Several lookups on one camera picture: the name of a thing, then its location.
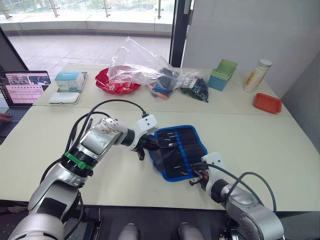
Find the laptop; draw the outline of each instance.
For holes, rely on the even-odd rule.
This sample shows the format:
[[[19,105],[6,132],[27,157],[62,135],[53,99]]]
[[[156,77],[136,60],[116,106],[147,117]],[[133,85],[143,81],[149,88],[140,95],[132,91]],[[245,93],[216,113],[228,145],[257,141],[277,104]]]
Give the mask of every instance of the laptop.
[[[47,71],[0,72],[0,91],[9,107],[5,113],[12,115],[11,122],[0,121],[0,137],[8,136],[50,84]]]

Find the tool pouch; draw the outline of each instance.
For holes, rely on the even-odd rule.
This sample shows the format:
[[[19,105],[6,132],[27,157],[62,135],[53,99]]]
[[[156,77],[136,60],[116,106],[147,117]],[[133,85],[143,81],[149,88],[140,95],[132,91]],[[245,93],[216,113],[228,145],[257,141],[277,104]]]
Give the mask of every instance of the tool pouch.
[[[190,165],[201,162],[201,157],[208,153],[196,129],[191,125],[166,127],[156,131],[153,137],[159,149],[148,152],[163,178],[169,182],[193,178]]]

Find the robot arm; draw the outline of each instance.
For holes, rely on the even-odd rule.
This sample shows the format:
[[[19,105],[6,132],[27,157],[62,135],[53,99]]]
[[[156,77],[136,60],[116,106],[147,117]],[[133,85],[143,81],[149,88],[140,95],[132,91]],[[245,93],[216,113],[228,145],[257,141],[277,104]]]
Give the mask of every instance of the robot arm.
[[[202,162],[225,169],[224,162],[218,152],[202,157]],[[194,170],[196,178],[190,184],[200,183],[206,193],[225,208],[229,217],[239,227],[237,231],[247,240],[278,240],[284,235],[284,228],[279,218],[269,208],[261,205],[248,191],[235,187],[231,195],[220,202],[233,184],[225,181],[225,175],[216,168],[198,168]]]
[[[143,160],[144,148],[157,148],[147,136],[156,130],[153,115],[140,119],[132,129],[116,119],[101,119],[40,183],[29,201],[29,215],[18,224],[9,240],[63,240],[63,223],[78,205],[79,188],[93,175],[94,167],[104,154],[113,145],[122,145],[138,152],[139,159]]]

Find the glass jar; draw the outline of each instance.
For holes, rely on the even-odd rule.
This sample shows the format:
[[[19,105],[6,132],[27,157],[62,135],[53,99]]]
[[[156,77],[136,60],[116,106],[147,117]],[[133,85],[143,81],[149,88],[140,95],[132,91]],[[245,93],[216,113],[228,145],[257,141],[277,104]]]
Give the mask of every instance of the glass jar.
[[[250,77],[243,85],[243,90],[247,93],[253,93],[259,86],[261,81],[264,79],[271,65],[271,61],[266,59],[260,59],[257,66],[251,73]]]

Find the table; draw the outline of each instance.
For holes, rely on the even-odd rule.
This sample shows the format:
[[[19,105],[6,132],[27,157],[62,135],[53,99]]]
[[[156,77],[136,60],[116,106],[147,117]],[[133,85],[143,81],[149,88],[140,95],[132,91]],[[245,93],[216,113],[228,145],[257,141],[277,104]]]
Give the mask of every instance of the table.
[[[271,113],[259,110],[252,106],[256,93],[247,93],[242,90],[243,83],[248,79],[251,72],[241,71],[237,69],[230,79],[229,83],[223,91],[218,91],[209,88],[209,103],[195,100],[191,97],[183,95],[179,89],[174,91],[168,100],[155,98],[147,90],[146,86],[141,86],[131,94],[112,95],[104,92],[96,86],[96,75],[107,68],[107,65],[102,64],[81,64],[69,63],[65,66],[63,71],[83,71],[88,72],[88,80],[83,93],[80,96],[77,105],[64,105],[69,108],[92,108],[96,104],[108,99],[124,99],[134,100],[135,103],[143,106],[143,108],[150,111],[163,112],[181,112],[181,113],[216,113],[216,114],[250,114],[250,115],[272,115]],[[205,79],[209,79],[212,69],[198,69],[203,72]],[[40,99],[34,104],[35,106],[49,106],[49,97],[57,92],[58,86],[52,79],[52,84],[46,89]],[[264,93],[276,97],[275,93],[268,86],[266,81],[262,81],[259,85],[257,93]],[[135,110],[135,107],[119,102],[111,102],[107,105],[102,105],[103,109],[120,109],[120,110]],[[282,105],[282,111],[278,114],[280,116],[290,116],[289,111]]]
[[[0,146],[0,199],[28,201],[44,169],[62,155],[75,120],[89,110],[33,106]],[[103,110],[128,127],[141,117],[138,110]],[[273,189],[279,211],[320,210],[319,154],[291,116],[150,112],[160,128],[193,125],[208,152],[220,152],[236,176],[261,174]],[[266,187],[253,176],[245,181],[272,208]],[[148,156],[139,161],[135,152],[121,146],[104,156],[80,191],[85,204],[222,209],[199,185],[167,182]]]

